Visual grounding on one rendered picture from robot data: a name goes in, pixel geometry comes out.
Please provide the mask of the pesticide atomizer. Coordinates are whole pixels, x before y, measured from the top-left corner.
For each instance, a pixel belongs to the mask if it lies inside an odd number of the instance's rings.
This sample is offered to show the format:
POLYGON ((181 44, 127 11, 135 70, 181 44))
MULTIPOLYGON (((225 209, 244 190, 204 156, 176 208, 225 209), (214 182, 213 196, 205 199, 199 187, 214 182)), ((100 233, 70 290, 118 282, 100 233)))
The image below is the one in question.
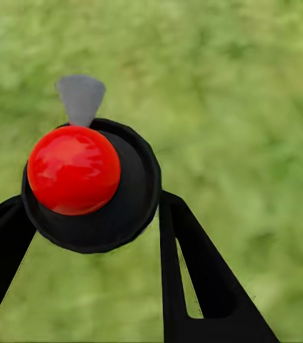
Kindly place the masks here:
POLYGON ((66 75, 56 87, 70 123, 32 149, 21 187, 26 214, 63 249, 107 253, 134 241, 154 220, 161 167, 130 126, 94 118, 106 93, 102 81, 66 75))

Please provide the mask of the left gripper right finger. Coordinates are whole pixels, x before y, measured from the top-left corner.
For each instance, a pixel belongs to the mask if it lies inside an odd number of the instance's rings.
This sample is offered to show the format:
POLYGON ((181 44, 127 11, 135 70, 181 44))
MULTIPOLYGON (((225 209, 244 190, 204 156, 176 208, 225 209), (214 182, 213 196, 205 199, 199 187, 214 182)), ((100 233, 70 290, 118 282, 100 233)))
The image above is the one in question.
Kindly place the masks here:
POLYGON ((186 202, 159 200, 164 343, 280 343, 186 202), (187 314, 176 238, 203 319, 187 314))

